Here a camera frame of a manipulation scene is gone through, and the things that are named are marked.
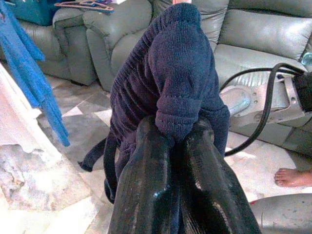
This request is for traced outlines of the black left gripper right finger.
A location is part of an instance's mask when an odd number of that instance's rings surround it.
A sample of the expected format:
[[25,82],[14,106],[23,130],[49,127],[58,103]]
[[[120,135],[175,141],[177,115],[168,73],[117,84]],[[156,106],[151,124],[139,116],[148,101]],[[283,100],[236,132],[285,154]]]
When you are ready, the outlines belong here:
[[259,234],[258,222],[233,170],[199,119],[176,148],[180,234]]

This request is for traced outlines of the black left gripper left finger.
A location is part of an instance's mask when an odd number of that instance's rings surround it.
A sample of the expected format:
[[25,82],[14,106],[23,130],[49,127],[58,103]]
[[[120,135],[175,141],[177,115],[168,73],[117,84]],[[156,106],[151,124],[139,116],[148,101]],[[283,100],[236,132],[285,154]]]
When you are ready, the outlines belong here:
[[136,149],[119,177],[110,234],[178,233],[178,188],[170,152],[155,117],[144,118],[137,129]]

